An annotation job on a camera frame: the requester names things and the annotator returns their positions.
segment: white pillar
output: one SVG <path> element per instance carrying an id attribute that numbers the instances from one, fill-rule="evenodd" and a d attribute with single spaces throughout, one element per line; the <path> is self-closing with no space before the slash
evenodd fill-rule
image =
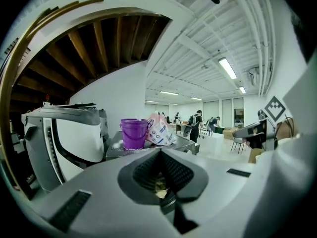
<path id="1" fill-rule="evenodd" d="M 219 99 L 219 116 L 220 116 L 219 126 L 222 127 L 222 99 Z"/>
<path id="2" fill-rule="evenodd" d="M 232 127 L 234 127 L 234 106 L 233 106 L 233 98 L 231 98 L 231 106 L 232 106 Z"/>

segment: backpack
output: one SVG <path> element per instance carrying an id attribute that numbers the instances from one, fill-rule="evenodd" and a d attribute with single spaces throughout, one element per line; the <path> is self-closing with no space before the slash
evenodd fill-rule
<path id="1" fill-rule="evenodd" d="M 206 128 L 209 126 L 209 123 L 211 123 L 211 122 L 212 122 L 212 120 L 213 120 L 213 117 L 212 117 L 212 118 L 210 118 L 210 119 L 208 119 L 208 121 L 206 122 Z"/>
<path id="2" fill-rule="evenodd" d="M 200 117 L 200 116 L 193 115 L 193 116 L 189 117 L 187 125 L 190 125 L 191 127 L 195 127 L 197 125 L 196 117 Z"/>

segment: desk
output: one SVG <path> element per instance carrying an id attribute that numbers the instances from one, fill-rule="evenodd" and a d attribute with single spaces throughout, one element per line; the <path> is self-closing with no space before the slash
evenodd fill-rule
<path id="1" fill-rule="evenodd" d="M 200 151 L 208 151 L 210 154 L 221 154 L 223 148 L 223 134 L 213 133 L 212 136 L 201 132 L 197 143 L 200 144 Z"/>
<path id="2" fill-rule="evenodd" d="M 113 137 L 113 139 L 111 140 L 110 146 L 109 146 L 107 153 L 106 153 L 106 161 L 116 159 L 119 157 L 123 157 L 123 156 L 127 156 L 127 155 L 131 155 L 134 153 L 142 152 L 142 151 L 149 149 L 149 148 L 171 148 L 171 149 L 175 149 L 175 150 L 182 151 L 182 152 L 187 152 L 188 150 L 190 150 L 193 155 L 197 154 L 196 149 L 199 150 L 199 148 L 196 148 L 194 141 L 191 141 L 191 140 L 184 138 L 182 136 L 179 136 L 179 135 L 175 135 L 175 137 L 176 137 L 176 141 L 174 141 L 169 146 L 157 146 L 157 145 L 152 144 L 149 141 L 145 141 L 144 149 L 126 150 L 126 149 L 124 149 L 123 144 L 120 144 L 119 147 L 117 147 L 117 146 L 114 147 L 115 143 L 118 143 L 120 140 L 122 140 L 122 131 L 118 131 L 115 134 L 115 136 Z"/>

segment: table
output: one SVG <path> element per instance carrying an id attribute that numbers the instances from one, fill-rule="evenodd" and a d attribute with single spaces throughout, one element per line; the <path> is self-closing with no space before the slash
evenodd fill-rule
<path id="1" fill-rule="evenodd" d="M 224 127 L 216 127 L 214 132 L 218 134 L 222 134 L 223 131 L 224 131 Z"/>
<path id="2" fill-rule="evenodd" d="M 176 124 L 176 134 L 178 131 L 182 132 L 185 130 L 187 124 Z"/>
<path id="3" fill-rule="evenodd" d="M 157 146 L 152 144 L 151 142 L 145 141 L 144 149 L 126 150 L 124 149 L 123 144 L 120 144 L 119 146 L 115 145 L 122 140 L 122 131 L 118 131 L 113 137 L 113 139 L 111 140 L 110 146 L 106 153 L 106 161 L 116 159 L 119 157 L 124 157 L 134 153 L 142 152 L 149 148 L 160 148 L 160 149 L 170 148 L 170 149 L 175 149 L 182 152 L 187 152 L 190 150 L 193 155 L 196 155 L 199 152 L 199 146 L 196 146 L 194 141 L 179 135 L 175 135 L 175 137 L 176 137 L 176 141 L 173 142 L 169 146 Z"/>
<path id="4" fill-rule="evenodd" d="M 208 151 L 211 154 L 221 154 L 223 138 L 223 134 L 213 133 L 209 136 L 205 131 L 201 131 L 198 136 L 197 143 L 200 144 L 201 150 L 203 151 Z"/>

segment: air conditioning unit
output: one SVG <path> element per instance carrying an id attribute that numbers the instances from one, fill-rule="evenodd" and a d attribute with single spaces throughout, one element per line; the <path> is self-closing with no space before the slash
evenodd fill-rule
<path id="1" fill-rule="evenodd" d="M 249 70 L 249 79 L 253 86 L 257 86 L 259 84 L 259 68 L 253 68 Z"/>

